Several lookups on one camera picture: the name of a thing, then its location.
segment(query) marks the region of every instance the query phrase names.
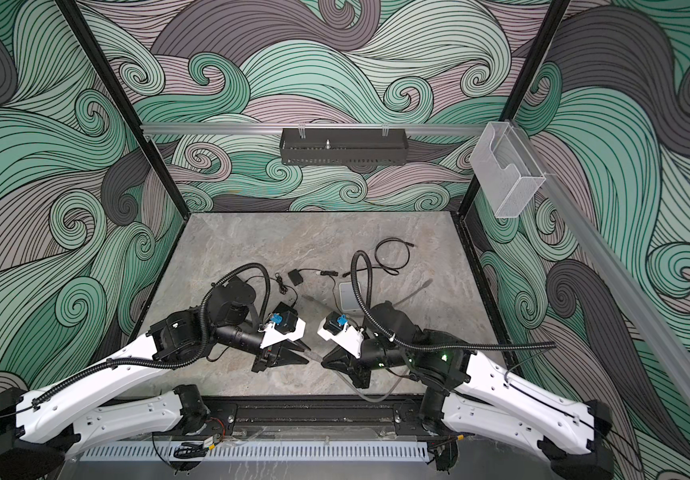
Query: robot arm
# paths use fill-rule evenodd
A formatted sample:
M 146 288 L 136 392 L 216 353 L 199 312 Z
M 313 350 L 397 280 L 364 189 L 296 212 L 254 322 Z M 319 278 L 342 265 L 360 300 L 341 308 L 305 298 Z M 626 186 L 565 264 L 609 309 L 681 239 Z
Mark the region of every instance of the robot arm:
M 389 302 L 370 312 L 393 332 L 415 345 L 459 341 L 446 332 L 421 330 Z M 474 433 L 523 448 L 551 463 L 568 480 L 612 478 L 614 458 L 603 443 L 612 427 L 609 407 L 561 398 L 513 374 L 481 352 L 401 351 L 378 333 L 351 325 L 338 313 L 321 322 L 319 335 L 338 344 L 324 357 L 324 368 L 349 375 L 358 388 L 368 388 L 372 370 L 409 366 L 410 376 L 428 386 L 421 416 L 439 435 Z
M 29 392 L 9 389 L 1 393 L 1 477 L 38 478 L 59 466 L 65 456 L 114 439 L 172 428 L 184 434 L 197 432 L 208 412 L 196 386 L 178 386 L 160 396 L 115 406 L 105 403 L 163 375 L 167 363 L 195 360 L 199 351 L 206 356 L 216 343 L 253 353 L 253 372 L 307 363 L 295 353 L 306 349 L 299 342 L 305 323 L 297 312 L 281 303 L 264 322 L 256 313 L 250 321 L 247 316 L 255 298 L 254 289 L 234 276 L 211 291 L 206 309 L 208 338 L 201 339 L 197 309 L 174 312 L 79 374 Z M 98 368 L 104 363 L 110 367 Z

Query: gray cable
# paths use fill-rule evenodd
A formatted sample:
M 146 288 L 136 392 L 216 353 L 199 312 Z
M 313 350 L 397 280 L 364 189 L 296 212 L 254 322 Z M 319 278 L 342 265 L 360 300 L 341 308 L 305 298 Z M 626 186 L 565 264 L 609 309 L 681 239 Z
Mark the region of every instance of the gray cable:
M 383 395 L 383 396 L 381 396 L 381 397 L 379 397 L 379 398 L 372 398 L 372 397 L 368 397 L 368 396 L 362 394 L 361 392 L 359 392 L 358 389 L 357 389 L 352 383 L 350 383 L 350 382 L 345 378 L 345 375 L 343 375 L 342 373 L 338 372 L 337 370 L 332 370 L 332 372 L 335 372 L 335 373 L 337 374 L 337 376 L 339 376 L 340 379 L 341 379 L 343 382 L 345 382 L 345 385 L 349 386 L 350 389 L 353 390 L 353 391 L 356 393 L 356 395 L 358 395 L 359 397 L 363 398 L 363 399 L 366 400 L 367 402 L 371 402 L 371 403 L 380 403 L 380 402 L 381 402 L 382 400 L 384 400 L 385 398 L 388 398 L 388 397 L 390 396 L 390 394 L 393 393 L 393 390 L 395 390 L 396 387 L 398 387 L 398 384 L 401 383 L 401 380 L 403 380 L 403 377 L 402 377 L 402 376 L 399 377 L 399 379 L 396 380 L 396 383 L 394 383 L 393 386 L 390 387 L 390 390 L 388 390 L 388 393 L 386 393 L 385 395 Z
M 300 352 L 300 355 L 302 355 L 302 356 L 308 358 L 308 360 L 312 360 L 312 361 L 314 361 L 314 362 L 319 362 L 319 363 L 321 363 L 321 360 L 323 360 L 323 358 L 321 358 L 321 356 L 319 356 L 319 355 L 318 355 L 317 353 L 315 353 L 315 352 Z M 345 382 L 345 384 L 348 385 L 348 386 L 350 387 L 350 389 L 353 390 L 353 391 L 356 393 L 356 395 L 358 395 L 359 397 L 363 398 L 363 399 L 366 400 L 367 402 L 371 402 L 371 403 L 380 403 L 380 402 L 381 402 L 382 400 L 384 400 L 385 398 L 388 398 L 388 396 L 389 396 L 391 393 L 393 393 L 393 390 L 395 390 L 396 387 L 398 387 L 398 384 L 401 383 L 401 380 L 403 380 L 403 377 L 400 377 L 398 380 L 396 380 L 396 383 L 394 383 L 393 386 L 390 387 L 390 390 L 388 390 L 388 393 L 386 393 L 385 395 L 383 395 L 383 396 L 381 396 L 381 397 L 379 397 L 379 398 L 372 398 L 372 397 L 368 397 L 368 396 L 362 394 L 361 392 L 359 392 L 358 389 L 357 389 L 352 383 L 350 383 L 350 382 L 348 381 L 348 379 L 345 378 L 345 375 L 343 375 L 342 373 L 338 372 L 337 370 L 332 370 L 332 372 L 335 372 L 335 373 L 337 374 L 337 376 L 339 376 L 340 379 L 341 379 L 343 382 Z

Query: power adapter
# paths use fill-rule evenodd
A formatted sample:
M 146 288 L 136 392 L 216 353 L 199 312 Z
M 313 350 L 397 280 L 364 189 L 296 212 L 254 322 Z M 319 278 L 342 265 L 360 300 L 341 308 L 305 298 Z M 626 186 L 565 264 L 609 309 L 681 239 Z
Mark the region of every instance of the power adapter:
M 291 272 L 289 272 L 289 273 L 287 274 L 287 276 L 289 277 L 289 280 L 292 281 L 292 284 L 293 284 L 294 286 L 297 286 L 297 285 L 299 285 L 300 283 L 303 282 L 302 274 L 301 274 L 300 271 L 297 270 L 297 269 L 294 269 L 294 270 L 292 270 Z

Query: gray marble surface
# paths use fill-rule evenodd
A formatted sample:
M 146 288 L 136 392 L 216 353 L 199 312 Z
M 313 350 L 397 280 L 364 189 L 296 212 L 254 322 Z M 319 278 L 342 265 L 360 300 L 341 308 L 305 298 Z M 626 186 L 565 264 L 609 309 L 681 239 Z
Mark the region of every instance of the gray marble surface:
M 209 283 L 230 270 L 249 262 L 263 264 L 271 276 L 283 275 L 294 268 L 318 268 L 344 272 L 356 250 L 365 250 L 374 258 L 374 247 L 382 238 L 397 236 L 416 246 L 409 265 L 398 276 L 380 270 L 374 272 L 372 304 L 385 300 L 398 302 L 431 283 L 401 303 L 398 308 L 423 328 L 445 330 L 468 342 L 496 342 L 492 326 L 475 287 L 463 247 L 448 212 L 405 213 L 288 213 L 288 214 L 196 214 L 185 228 L 175 254 L 158 287 L 141 332 L 164 319 L 169 313 L 196 306 L 207 292 Z M 402 264 L 406 249 L 398 243 L 379 250 L 387 265 Z M 251 275 L 247 271 L 244 280 Z M 366 283 L 363 273 L 362 283 Z M 316 334 L 317 324 L 334 307 L 333 282 L 316 272 L 303 272 L 304 282 L 296 287 L 300 295 L 296 309 L 307 322 L 303 341 L 319 356 L 335 347 Z M 339 279 L 337 283 L 349 281 Z M 257 290 L 257 309 L 263 295 L 263 280 L 249 282 Z M 271 283 L 268 310 L 281 300 L 294 300 L 293 292 L 282 296 Z M 335 289 L 339 302 L 339 289 Z M 303 295 L 318 299 L 309 301 Z M 225 347 L 217 345 L 211 356 Z M 489 358 L 503 363 L 498 352 Z M 152 396 L 184 383 L 195 383 L 203 395 L 320 395 L 352 393 L 331 370 L 316 362 L 306 366 L 282 366 L 252 373 L 254 357 L 238 350 L 226 352 L 219 362 L 198 360 L 195 364 L 168 372 L 127 391 L 129 396 Z M 372 374 L 365 393 L 385 393 L 396 381 L 387 372 Z M 403 380 L 395 393 L 421 393 L 418 382 Z

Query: wall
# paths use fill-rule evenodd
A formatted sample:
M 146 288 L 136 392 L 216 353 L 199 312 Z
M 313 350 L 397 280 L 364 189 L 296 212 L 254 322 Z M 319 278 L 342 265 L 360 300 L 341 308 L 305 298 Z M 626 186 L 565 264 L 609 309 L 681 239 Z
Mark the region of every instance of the wall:
M 550 2 L 79 3 L 143 122 L 470 124 L 499 117 Z M 281 165 L 278 137 L 158 141 L 194 211 L 456 210 L 475 143 L 349 170 Z
M 0 0 L 0 391 L 116 351 L 181 217 L 52 0 Z
M 690 0 L 613 3 L 565 18 L 516 120 L 690 351 Z M 513 341 L 560 344 L 526 377 L 612 406 L 619 478 L 690 478 L 690 409 L 550 199 L 475 207 Z

